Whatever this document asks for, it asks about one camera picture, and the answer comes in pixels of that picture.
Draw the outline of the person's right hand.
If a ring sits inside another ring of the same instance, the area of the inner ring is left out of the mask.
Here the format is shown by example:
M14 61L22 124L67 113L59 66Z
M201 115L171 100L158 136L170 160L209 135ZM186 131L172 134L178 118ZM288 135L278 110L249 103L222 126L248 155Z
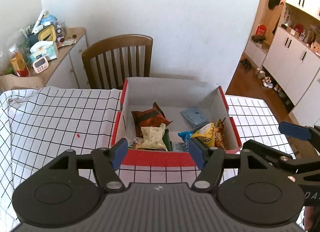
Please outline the person's right hand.
M319 206L305 207L303 224L305 231L319 231Z

